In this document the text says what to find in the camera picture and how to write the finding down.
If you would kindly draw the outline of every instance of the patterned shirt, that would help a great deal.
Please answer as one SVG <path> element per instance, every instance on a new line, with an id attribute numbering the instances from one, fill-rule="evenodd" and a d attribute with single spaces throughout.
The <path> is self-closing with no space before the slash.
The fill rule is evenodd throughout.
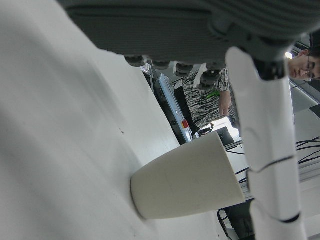
<path id="1" fill-rule="evenodd" d="M 198 71 L 183 78 L 182 87 L 194 124 L 198 128 L 203 128 L 212 121 L 222 118 L 219 111 L 219 96 L 212 96 L 210 98 L 207 98 L 207 96 L 215 90 L 224 92 L 231 91 L 232 89 L 230 87 L 229 74 L 226 68 L 221 70 L 215 89 L 208 91 L 200 91 L 197 88 L 194 88 L 194 80 L 197 74 Z M 228 115 L 235 111 L 233 102 L 234 101 L 231 101 Z"/>

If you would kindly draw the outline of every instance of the eyeglasses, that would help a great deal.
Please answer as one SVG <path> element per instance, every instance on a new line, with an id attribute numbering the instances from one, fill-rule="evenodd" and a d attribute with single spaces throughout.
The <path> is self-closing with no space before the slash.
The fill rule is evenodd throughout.
<path id="1" fill-rule="evenodd" d="M 308 80 L 312 80 L 315 78 L 315 74 L 313 72 L 311 72 L 311 70 L 313 70 L 315 68 L 315 63 L 314 62 L 310 62 L 310 53 L 308 54 Z"/>

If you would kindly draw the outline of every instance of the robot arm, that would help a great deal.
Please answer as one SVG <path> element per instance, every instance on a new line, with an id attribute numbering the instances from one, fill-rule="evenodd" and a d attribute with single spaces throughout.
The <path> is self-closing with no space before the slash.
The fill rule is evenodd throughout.
<path id="1" fill-rule="evenodd" d="M 256 238 L 306 240 L 289 78 L 262 80 L 253 59 L 236 47 L 227 52 L 226 63 L 250 165 Z"/>

